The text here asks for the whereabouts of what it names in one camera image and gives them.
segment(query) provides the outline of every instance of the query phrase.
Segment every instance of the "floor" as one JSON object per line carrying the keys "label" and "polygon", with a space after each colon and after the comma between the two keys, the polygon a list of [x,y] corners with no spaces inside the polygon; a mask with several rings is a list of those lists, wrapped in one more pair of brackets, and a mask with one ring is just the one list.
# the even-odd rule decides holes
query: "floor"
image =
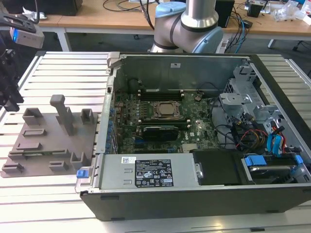
{"label": "floor", "polygon": [[[1,32],[1,35],[8,49],[15,49],[20,54],[23,72],[37,50],[13,43],[8,32]],[[139,39],[134,39],[133,35],[70,33],[69,40],[73,51],[146,52],[153,44],[151,35],[139,35]],[[311,70],[311,45],[300,45],[298,51],[293,51],[297,41],[278,40],[273,49],[267,47],[268,43],[269,40],[264,39],[246,39],[239,53],[281,54],[285,58],[292,58],[306,73]],[[56,34],[45,33],[42,50],[61,51]]]}

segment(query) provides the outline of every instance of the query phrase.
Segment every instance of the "green circuit board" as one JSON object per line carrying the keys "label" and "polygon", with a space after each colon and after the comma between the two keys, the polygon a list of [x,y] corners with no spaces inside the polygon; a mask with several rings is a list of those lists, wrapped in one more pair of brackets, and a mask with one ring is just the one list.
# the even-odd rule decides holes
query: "green circuit board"
{"label": "green circuit board", "polygon": [[152,119],[158,101],[140,101],[135,95],[117,94],[115,106],[119,111],[119,154],[130,153],[179,153],[188,152],[190,148],[219,148],[218,138],[210,125],[207,99],[196,101],[196,92],[185,92],[182,101],[174,101],[178,105],[181,118],[190,120],[185,130],[178,132],[175,141],[145,142],[141,136],[141,118]]}

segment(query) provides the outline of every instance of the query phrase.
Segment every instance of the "desk leg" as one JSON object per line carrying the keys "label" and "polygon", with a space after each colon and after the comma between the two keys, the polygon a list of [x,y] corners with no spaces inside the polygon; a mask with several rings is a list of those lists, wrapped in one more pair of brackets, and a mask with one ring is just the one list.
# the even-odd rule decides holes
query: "desk leg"
{"label": "desk leg", "polygon": [[225,53],[225,49],[231,37],[232,34],[229,33],[224,34],[223,39],[221,40],[219,46],[217,47],[216,53]]}
{"label": "desk leg", "polygon": [[276,43],[276,40],[270,40],[268,44],[268,48],[272,49],[275,43]]}
{"label": "desk leg", "polygon": [[59,39],[60,46],[62,47],[63,51],[64,52],[72,51],[71,50],[71,45],[70,45],[70,42],[69,42],[69,39],[68,39],[68,35],[67,35],[66,31],[65,31],[65,28],[58,28],[56,30],[56,33],[57,33],[57,36],[58,36],[58,39]]}

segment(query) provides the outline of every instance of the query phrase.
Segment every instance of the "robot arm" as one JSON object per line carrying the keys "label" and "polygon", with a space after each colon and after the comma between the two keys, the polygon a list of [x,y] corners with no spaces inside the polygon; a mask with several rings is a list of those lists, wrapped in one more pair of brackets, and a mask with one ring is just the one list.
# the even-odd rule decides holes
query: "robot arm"
{"label": "robot arm", "polygon": [[223,38],[216,0],[166,2],[156,7],[155,42],[150,52],[214,53]]}
{"label": "robot arm", "polygon": [[[15,43],[42,47],[44,35],[32,21],[0,13],[0,26],[11,27],[10,34]],[[0,106],[4,106],[8,112],[17,112],[18,103],[24,102],[17,85],[18,67],[16,52],[7,50],[0,38]]]}

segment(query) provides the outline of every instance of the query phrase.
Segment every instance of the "cpu socket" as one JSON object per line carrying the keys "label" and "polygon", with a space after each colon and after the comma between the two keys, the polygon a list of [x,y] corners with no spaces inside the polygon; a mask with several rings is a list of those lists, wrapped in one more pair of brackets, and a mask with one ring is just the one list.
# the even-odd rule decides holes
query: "cpu socket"
{"label": "cpu socket", "polygon": [[153,103],[154,118],[181,117],[179,103],[176,101],[160,101]]}

